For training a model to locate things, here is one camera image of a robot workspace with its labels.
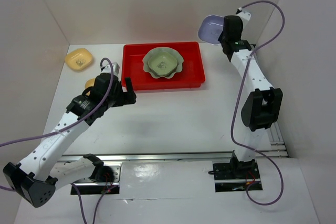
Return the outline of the green square panda plate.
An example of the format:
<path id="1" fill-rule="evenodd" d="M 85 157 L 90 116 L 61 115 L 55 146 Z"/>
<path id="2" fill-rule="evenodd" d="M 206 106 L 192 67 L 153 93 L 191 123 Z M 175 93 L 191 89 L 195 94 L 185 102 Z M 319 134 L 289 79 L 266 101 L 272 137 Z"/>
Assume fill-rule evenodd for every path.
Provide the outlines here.
<path id="1" fill-rule="evenodd" d="M 177 59 L 168 52 L 159 52 L 148 60 L 149 68 L 158 76 L 167 76 L 178 65 Z"/>

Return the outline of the purple square panda plate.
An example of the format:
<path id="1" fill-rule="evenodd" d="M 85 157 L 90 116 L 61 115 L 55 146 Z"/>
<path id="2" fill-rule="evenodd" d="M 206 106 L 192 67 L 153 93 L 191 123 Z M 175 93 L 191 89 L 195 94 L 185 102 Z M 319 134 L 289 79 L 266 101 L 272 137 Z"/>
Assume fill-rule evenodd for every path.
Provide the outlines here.
<path id="1" fill-rule="evenodd" d="M 224 27 L 224 18 L 217 15 L 209 15 L 202 21 L 198 30 L 198 38 L 208 44 L 219 45 L 219 37 Z"/>

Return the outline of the large green scalloped bowl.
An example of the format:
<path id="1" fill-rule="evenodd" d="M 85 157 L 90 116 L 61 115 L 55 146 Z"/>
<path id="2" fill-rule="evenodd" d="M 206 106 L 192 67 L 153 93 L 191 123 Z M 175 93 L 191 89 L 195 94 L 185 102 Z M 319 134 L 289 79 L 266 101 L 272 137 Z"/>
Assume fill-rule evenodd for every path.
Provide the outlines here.
<path id="1" fill-rule="evenodd" d="M 142 59 L 143 70 L 154 79 L 171 79 L 183 70 L 184 59 L 181 54 L 169 47 L 151 49 Z"/>

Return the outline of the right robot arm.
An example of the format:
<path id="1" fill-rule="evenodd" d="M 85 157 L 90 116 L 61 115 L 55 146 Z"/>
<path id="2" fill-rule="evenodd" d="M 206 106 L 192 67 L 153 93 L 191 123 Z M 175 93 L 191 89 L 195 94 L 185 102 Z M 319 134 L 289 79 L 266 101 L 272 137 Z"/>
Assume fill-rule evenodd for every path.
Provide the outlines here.
<path id="1" fill-rule="evenodd" d="M 247 92 L 247 98 L 240 109 L 240 117 L 249 129 L 244 140 L 233 151 L 228 164 L 214 164 L 216 180 L 244 179 L 254 176 L 256 168 L 255 149 L 279 116 L 283 92 L 274 88 L 262 73 L 248 41 L 242 39 L 244 25 L 250 14 L 228 15 L 223 18 L 223 31 L 218 38 L 223 53 L 237 69 L 242 78 L 240 91 Z"/>

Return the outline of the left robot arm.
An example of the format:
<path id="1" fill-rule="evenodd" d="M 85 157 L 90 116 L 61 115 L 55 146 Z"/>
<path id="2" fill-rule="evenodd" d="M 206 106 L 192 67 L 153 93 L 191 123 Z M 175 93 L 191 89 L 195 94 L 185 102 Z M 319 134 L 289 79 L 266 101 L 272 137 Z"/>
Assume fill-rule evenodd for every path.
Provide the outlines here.
<path id="1" fill-rule="evenodd" d="M 56 163 L 106 110 L 135 104 L 137 96 L 131 78 L 125 78 L 124 82 L 125 91 L 117 76 L 102 73 L 96 77 L 93 87 L 73 98 L 53 135 L 45 138 L 18 164 L 9 162 L 3 168 L 10 187 L 33 207 L 39 208 L 50 200 L 56 190 L 68 184 L 84 178 L 99 182 L 105 174 L 113 178 L 113 170 L 93 154 L 86 154 L 60 167 L 56 167 Z"/>

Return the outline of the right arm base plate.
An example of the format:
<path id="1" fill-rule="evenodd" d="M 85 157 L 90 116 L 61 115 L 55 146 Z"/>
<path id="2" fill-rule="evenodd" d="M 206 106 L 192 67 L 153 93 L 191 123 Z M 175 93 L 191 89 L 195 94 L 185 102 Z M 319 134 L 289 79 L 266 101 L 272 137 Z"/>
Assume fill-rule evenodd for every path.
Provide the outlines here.
<path id="1" fill-rule="evenodd" d="M 249 190 L 262 190 L 262 183 L 258 165 L 255 163 L 252 168 L 238 171 L 234 174 L 229 163 L 214 163 L 213 169 L 208 172 L 213 176 L 215 191 L 236 192 L 245 191 L 248 186 Z"/>

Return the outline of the yellow square plate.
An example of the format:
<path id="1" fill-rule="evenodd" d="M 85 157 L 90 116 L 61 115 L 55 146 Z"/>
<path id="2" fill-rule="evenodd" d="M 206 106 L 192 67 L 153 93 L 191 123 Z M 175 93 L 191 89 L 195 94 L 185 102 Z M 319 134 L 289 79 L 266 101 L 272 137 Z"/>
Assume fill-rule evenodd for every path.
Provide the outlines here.
<path id="1" fill-rule="evenodd" d="M 86 48 L 78 48 L 65 56 L 66 65 L 73 71 L 82 71 L 92 62 L 93 55 Z"/>
<path id="2" fill-rule="evenodd" d="M 93 87 L 94 82 L 95 82 L 95 78 L 88 80 L 85 84 L 85 88 L 87 89 L 87 88 Z"/>

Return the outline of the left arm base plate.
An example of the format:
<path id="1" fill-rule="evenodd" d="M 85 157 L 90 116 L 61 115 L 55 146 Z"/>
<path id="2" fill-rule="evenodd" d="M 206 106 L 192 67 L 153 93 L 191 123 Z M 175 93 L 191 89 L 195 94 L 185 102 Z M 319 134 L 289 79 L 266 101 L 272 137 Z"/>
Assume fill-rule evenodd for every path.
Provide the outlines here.
<path id="1" fill-rule="evenodd" d="M 89 178 L 83 178 L 74 185 L 78 188 L 81 195 L 101 195 L 107 191 L 108 195 L 117 195 L 120 192 L 120 178 L 121 178 L 121 163 L 107 163 L 109 168 L 100 178 L 95 181 Z"/>

